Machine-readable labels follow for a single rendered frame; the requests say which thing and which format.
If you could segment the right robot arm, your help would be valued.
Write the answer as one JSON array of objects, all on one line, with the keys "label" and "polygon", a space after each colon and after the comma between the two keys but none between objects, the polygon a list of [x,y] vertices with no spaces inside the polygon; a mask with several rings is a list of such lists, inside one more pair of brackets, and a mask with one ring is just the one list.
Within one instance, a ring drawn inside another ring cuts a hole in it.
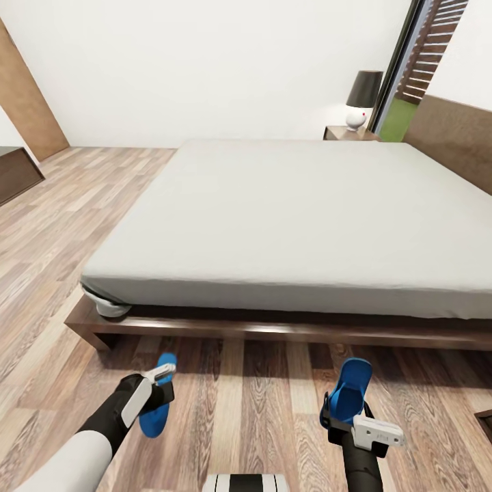
[{"label": "right robot arm", "polygon": [[364,403],[363,415],[353,418],[353,425],[331,417],[328,391],[321,406],[320,425],[328,430],[328,441],[343,449],[344,473],[348,492],[383,492],[383,479],[377,458],[385,458],[388,445],[399,448],[407,435],[397,424],[375,420],[370,406]]}]

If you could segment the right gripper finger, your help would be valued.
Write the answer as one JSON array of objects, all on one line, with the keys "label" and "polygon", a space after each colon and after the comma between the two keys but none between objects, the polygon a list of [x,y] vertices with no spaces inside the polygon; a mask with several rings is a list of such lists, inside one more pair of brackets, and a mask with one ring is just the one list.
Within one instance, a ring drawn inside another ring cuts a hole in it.
[{"label": "right gripper finger", "polygon": [[374,418],[374,415],[371,412],[370,406],[366,402],[364,403],[363,415],[365,415],[368,418]]},{"label": "right gripper finger", "polygon": [[328,395],[328,391],[325,392],[325,399],[324,399],[323,405],[321,406],[322,411],[321,411],[321,416],[320,416],[320,425],[322,425],[323,428],[327,429],[327,430],[328,430],[330,419],[338,421],[337,418],[331,417],[331,413],[329,410],[329,396],[330,395],[331,394]]}]

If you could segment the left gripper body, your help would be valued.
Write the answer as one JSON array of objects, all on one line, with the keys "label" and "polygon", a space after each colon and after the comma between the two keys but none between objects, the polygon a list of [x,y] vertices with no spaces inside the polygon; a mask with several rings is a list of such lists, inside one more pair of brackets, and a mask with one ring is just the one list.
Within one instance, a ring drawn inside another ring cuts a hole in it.
[{"label": "left gripper body", "polygon": [[162,407],[162,405],[169,404],[174,400],[174,387],[172,381],[166,382],[162,385],[155,385],[154,387],[156,389],[154,404],[152,404],[150,408],[141,411],[139,413],[139,417],[147,412],[155,411],[155,409]]}]

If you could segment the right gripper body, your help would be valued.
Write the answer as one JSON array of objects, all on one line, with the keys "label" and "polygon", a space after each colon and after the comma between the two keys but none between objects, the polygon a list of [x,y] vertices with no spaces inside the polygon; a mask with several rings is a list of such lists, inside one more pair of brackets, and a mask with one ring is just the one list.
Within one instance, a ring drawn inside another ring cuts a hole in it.
[{"label": "right gripper body", "polygon": [[343,449],[346,479],[347,474],[351,472],[365,472],[377,477],[381,481],[381,484],[383,484],[377,458],[385,458],[388,445],[373,441],[371,450],[358,448],[353,441],[352,427],[353,425],[348,425],[346,422],[329,420],[328,441],[329,443],[339,445]]}]

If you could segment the sandal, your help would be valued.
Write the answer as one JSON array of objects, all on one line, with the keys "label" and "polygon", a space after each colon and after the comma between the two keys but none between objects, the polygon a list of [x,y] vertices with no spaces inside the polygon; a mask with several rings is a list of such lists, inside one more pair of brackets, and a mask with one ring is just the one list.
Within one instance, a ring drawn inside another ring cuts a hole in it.
[{"label": "sandal", "polygon": [[[173,353],[163,353],[156,363],[157,367],[164,366],[165,364],[177,364],[176,355]],[[165,377],[158,382],[158,385],[162,385],[166,382],[172,381],[173,375]],[[158,437],[165,428],[167,415],[169,414],[169,404],[162,405],[155,411],[147,412],[139,417],[140,427],[143,433],[149,438]]]},{"label": "sandal", "polygon": [[364,396],[372,372],[370,362],[359,357],[343,362],[338,383],[329,396],[331,417],[354,427],[353,418],[364,412]]}]

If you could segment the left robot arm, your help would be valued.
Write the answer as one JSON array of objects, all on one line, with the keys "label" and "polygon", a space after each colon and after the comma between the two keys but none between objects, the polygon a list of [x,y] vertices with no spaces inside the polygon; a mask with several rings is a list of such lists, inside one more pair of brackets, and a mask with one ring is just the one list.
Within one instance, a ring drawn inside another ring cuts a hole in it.
[{"label": "left robot arm", "polygon": [[136,418],[174,400],[173,382],[157,381],[175,373],[174,364],[165,364],[144,377],[122,378],[72,438],[13,492],[96,492]]}]

